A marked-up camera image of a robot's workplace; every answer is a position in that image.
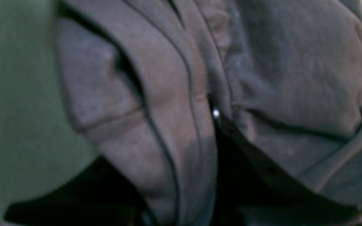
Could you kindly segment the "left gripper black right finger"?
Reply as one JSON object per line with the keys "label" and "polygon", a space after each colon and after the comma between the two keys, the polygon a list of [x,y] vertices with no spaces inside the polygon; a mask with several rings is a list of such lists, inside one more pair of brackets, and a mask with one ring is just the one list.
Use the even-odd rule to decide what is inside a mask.
{"label": "left gripper black right finger", "polygon": [[218,147],[212,226],[362,226],[362,208],[306,189],[252,145],[208,95]]}

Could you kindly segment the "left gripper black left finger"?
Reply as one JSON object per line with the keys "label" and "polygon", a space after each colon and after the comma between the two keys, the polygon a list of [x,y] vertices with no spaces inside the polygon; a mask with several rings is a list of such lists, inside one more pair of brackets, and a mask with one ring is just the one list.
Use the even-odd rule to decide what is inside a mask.
{"label": "left gripper black left finger", "polygon": [[10,205],[4,221],[23,226],[149,226],[150,212],[135,187],[99,157],[55,191]]}

